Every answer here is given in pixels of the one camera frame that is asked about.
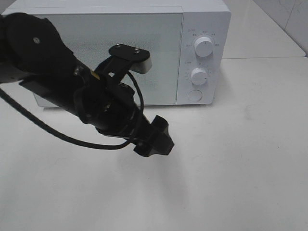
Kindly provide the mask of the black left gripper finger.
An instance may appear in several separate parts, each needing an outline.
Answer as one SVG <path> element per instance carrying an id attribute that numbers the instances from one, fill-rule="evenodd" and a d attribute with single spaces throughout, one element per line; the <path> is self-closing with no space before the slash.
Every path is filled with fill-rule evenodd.
<path id="1" fill-rule="evenodd" d="M 169 134 L 168 131 L 169 124 L 168 122 L 159 115 L 156 115 L 153 121 L 151 122 L 151 134 Z"/>
<path id="2" fill-rule="evenodd" d="M 168 134 L 156 133 L 144 140 L 135 142 L 134 152 L 142 157 L 151 155 L 169 155 L 174 147 L 174 142 Z"/>

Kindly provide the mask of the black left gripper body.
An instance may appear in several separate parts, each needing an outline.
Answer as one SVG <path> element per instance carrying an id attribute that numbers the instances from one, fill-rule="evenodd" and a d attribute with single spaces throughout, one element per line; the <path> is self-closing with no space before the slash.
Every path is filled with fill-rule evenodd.
<path id="1" fill-rule="evenodd" d="M 102 135 L 145 140 L 154 131 L 134 101 L 134 90 L 108 74 L 83 76 L 84 85 L 74 92 L 76 115 L 85 124 L 95 126 Z"/>

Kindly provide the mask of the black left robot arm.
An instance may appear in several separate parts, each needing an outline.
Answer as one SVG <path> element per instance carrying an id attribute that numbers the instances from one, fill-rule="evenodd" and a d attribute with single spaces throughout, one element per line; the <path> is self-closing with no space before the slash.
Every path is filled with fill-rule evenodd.
<path id="1" fill-rule="evenodd" d="M 150 53 L 124 44 L 109 49 L 109 57 L 91 70 L 63 43 L 46 18 L 12 13 L 0 18 L 0 82 L 23 88 L 93 125 L 105 136 L 124 139 L 103 145 L 66 136 L 38 119 L 4 91 L 1 98 L 49 134 L 74 145 L 118 150 L 129 144 L 143 157 L 168 155 L 174 142 L 168 122 L 144 116 L 144 99 L 133 72 L 145 74 Z"/>

